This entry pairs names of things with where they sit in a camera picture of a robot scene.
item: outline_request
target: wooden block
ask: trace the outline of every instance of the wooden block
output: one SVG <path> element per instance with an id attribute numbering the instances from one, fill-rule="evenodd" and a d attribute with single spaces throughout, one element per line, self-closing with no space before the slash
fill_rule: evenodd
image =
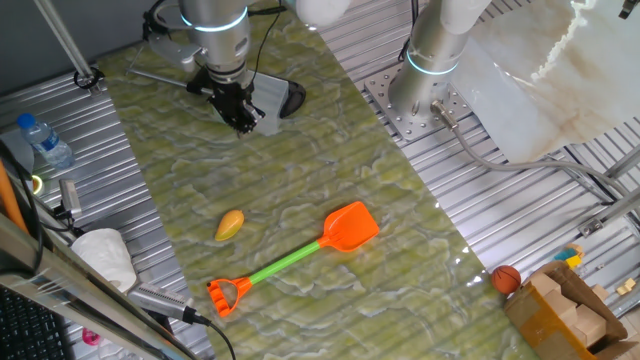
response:
<path id="1" fill-rule="evenodd" d="M 578 321 L 578 313 L 576 312 L 576 303 L 562 296 L 559 291 L 548 293 L 544 300 L 551 306 L 553 311 L 558 315 L 567 326 L 571 326 Z"/>
<path id="2" fill-rule="evenodd" d="M 600 284 L 595 284 L 591 287 L 591 290 L 593 290 L 593 292 L 598 295 L 598 297 L 600 298 L 600 300 L 602 300 L 602 302 L 604 302 L 604 300 L 607 298 L 607 296 L 609 296 L 609 292 L 607 290 L 605 290 L 605 288 L 602 287 L 602 285 Z"/>
<path id="3" fill-rule="evenodd" d="M 622 284 L 619 288 L 616 289 L 616 292 L 622 296 L 633 289 L 636 286 L 636 282 L 632 278 L 628 278 L 627 281 Z"/>
<path id="4" fill-rule="evenodd" d="M 607 332 L 607 321 L 586 305 L 578 306 L 576 313 L 578 321 L 575 323 L 575 327 L 587 335 L 587 347 L 602 339 Z"/>
<path id="5" fill-rule="evenodd" d="M 587 334 L 578 330 L 575 326 L 570 326 L 569 329 L 571 329 L 571 332 L 573 332 L 573 334 L 578 338 L 578 340 L 580 340 L 581 343 L 587 346 Z"/>
<path id="6" fill-rule="evenodd" d="M 540 295 L 542 296 L 546 296 L 552 291 L 560 292 L 560 284 L 553 281 L 550 277 L 543 273 L 535 273 L 531 275 L 525 282 L 525 284 L 529 282 L 536 288 L 536 290 L 538 290 L 538 293 L 540 293 Z"/>

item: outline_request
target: metal pole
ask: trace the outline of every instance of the metal pole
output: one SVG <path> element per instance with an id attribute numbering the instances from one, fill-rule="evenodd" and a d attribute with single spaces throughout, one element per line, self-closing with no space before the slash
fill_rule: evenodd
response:
<path id="1" fill-rule="evenodd" d="M 82 56 L 80 49 L 76 46 L 76 43 L 73 41 L 71 34 L 67 30 L 67 27 L 64 26 L 64 22 L 60 18 L 58 11 L 53 6 L 50 0 L 34 0 L 38 10 L 42 13 L 42 16 L 49 24 L 51 31 L 58 38 L 58 42 L 62 45 L 62 48 L 67 53 L 67 56 L 73 63 L 73 66 L 76 68 L 80 77 L 83 78 L 84 81 L 90 81 L 93 79 L 93 71 L 91 67 L 87 63 L 87 61 Z"/>

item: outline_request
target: water bottle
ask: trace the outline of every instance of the water bottle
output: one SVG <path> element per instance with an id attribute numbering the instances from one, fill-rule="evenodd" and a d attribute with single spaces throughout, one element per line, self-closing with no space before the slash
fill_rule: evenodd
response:
<path id="1" fill-rule="evenodd" d="M 67 143 L 45 122 L 36 121 L 31 114 L 18 116 L 22 137 L 56 169 L 73 165 L 73 152 Z"/>

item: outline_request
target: keyboard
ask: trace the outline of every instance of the keyboard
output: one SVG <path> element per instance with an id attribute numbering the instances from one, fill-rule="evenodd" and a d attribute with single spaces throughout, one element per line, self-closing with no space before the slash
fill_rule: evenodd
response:
<path id="1" fill-rule="evenodd" d="M 62 317 L 0 286 L 0 359 L 67 360 Z"/>

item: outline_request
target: mounting plate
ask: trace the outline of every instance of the mounting plate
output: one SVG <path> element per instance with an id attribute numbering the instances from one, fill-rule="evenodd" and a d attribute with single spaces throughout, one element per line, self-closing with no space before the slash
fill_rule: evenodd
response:
<path id="1" fill-rule="evenodd" d="M 402 64 L 398 64 L 382 70 L 368 77 L 364 82 L 364 86 L 371 93 L 373 101 L 387 115 L 390 124 L 396 128 L 398 134 L 405 140 L 411 141 L 426 135 L 433 127 L 440 124 L 437 123 L 439 121 L 437 116 L 403 119 L 393 110 L 393 105 L 389 102 L 389 84 L 401 68 Z M 449 99 L 445 100 L 444 104 L 447 109 L 450 109 L 449 111 L 453 111 L 452 114 L 455 115 L 456 119 L 461 119 L 471 114 L 471 108 L 451 84 L 449 84 L 449 94 Z"/>

